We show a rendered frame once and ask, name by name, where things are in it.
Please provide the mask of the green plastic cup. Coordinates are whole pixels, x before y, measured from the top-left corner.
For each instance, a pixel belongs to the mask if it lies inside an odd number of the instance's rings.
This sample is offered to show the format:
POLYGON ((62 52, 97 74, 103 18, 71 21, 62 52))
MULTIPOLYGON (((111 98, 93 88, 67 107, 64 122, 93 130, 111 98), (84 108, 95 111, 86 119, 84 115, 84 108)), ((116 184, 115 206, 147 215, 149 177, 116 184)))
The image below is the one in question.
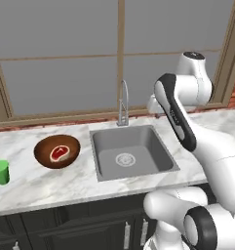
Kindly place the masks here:
POLYGON ((9 180, 9 162, 7 160, 0 160, 0 185, 7 184, 9 180))

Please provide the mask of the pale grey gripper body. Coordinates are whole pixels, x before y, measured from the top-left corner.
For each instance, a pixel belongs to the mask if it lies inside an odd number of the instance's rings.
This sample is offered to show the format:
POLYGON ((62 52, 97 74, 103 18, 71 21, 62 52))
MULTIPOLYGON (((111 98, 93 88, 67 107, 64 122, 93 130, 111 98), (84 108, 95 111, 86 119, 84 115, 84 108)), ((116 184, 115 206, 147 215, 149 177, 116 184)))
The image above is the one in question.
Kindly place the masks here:
POLYGON ((147 103, 147 110, 150 114, 164 114, 164 109, 157 102, 155 95, 152 94, 147 103))

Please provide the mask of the raw red steak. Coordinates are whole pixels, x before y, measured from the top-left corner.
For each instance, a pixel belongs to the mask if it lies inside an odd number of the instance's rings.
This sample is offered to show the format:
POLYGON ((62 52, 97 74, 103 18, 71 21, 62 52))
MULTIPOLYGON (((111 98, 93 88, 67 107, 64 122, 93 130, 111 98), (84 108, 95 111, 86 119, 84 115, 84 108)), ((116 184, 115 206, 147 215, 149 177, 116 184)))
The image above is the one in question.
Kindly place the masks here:
POLYGON ((69 157, 70 149, 68 146, 56 146, 50 153, 52 162, 61 162, 69 157))

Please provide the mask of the dark cabinet door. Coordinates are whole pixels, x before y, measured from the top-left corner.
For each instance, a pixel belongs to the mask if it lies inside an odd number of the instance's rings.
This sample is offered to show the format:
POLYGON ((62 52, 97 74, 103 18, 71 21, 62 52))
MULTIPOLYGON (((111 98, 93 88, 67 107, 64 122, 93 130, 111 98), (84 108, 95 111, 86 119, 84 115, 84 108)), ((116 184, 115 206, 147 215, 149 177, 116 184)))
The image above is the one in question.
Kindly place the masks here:
POLYGON ((143 250, 143 246, 140 246, 140 236, 142 229, 143 218, 148 222, 148 230, 146 235, 146 241, 151 237, 156 228, 156 221, 148 218, 144 213, 136 216, 136 233, 134 238, 134 249, 135 250, 143 250))
POLYGON ((0 216, 0 243, 6 240, 13 240, 13 246, 16 241, 19 243, 20 250, 23 250, 20 245, 20 236, 24 234, 23 223, 19 215, 0 216))
POLYGON ((133 216, 103 215, 72 219, 51 210, 21 215, 33 250, 124 250, 125 223, 131 226, 133 216))

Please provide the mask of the silver curved faucet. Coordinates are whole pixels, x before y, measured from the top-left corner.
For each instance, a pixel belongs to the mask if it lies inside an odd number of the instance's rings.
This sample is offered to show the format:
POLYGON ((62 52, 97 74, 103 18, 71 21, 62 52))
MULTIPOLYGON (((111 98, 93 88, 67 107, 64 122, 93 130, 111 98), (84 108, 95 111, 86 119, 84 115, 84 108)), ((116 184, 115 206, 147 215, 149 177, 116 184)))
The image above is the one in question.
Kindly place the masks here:
POLYGON ((129 90, 128 85, 125 80, 121 81, 121 95, 119 98, 119 113, 118 113, 118 126, 128 126, 129 125, 129 90))

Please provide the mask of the brown wooden bowl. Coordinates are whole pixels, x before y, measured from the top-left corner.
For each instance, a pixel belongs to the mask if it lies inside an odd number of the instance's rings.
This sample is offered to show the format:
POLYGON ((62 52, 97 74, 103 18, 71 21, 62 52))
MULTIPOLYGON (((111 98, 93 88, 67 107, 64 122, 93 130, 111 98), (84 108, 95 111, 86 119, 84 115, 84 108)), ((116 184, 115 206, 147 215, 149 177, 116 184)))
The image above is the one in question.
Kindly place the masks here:
POLYGON ((41 140, 35 146, 33 153, 36 160, 44 167, 61 169, 75 161, 79 155, 80 148, 80 143, 76 138, 68 135, 55 135, 41 140), (52 162, 50 153, 56 146, 68 146, 70 149, 69 157, 61 162, 52 162))

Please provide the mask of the grey steel sink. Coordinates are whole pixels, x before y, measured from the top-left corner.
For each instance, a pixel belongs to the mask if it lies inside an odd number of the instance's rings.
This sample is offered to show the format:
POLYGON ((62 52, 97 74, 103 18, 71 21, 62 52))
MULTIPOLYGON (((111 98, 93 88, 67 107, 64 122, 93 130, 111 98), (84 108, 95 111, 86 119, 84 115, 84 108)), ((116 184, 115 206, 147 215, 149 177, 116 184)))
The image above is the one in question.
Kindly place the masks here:
POLYGON ((99 182, 178 171, 152 125, 90 132, 99 182))

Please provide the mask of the wooden window frame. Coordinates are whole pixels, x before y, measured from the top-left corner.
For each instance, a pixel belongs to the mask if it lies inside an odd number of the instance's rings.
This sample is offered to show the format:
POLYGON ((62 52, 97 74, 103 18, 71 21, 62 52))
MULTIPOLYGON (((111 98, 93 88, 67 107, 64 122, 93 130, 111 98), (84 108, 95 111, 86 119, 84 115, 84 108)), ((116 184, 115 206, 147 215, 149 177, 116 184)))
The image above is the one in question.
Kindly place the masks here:
MULTIPOLYGON (((123 78, 124 58, 137 56, 159 56, 172 55, 177 52, 169 53, 137 53, 125 54, 125 0, 118 0, 118 25, 117 25, 117 54, 112 55, 93 55, 93 56, 64 56, 64 57, 41 57, 41 58, 22 58, 22 59, 2 59, 1 61, 30 61, 30 60, 61 60, 61 59, 86 59, 86 58, 117 58, 117 95, 116 106, 118 107, 119 98, 122 97, 121 80, 123 78)), ((211 103, 196 108, 194 111, 206 111, 210 109, 235 108, 233 89, 235 86, 235 0, 231 9, 231 14, 220 49, 220 57, 215 72, 215 90, 211 103)), ((50 124, 82 124, 100 122, 117 119, 118 109, 106 108, 87 111, 69 111, 54 114, 36 114, 27 116, 14 116, 10 96, 6 87, 3 70, 0 63, 0 131, 17 130, 17 128, 28 128, 38 125, 50 124)))

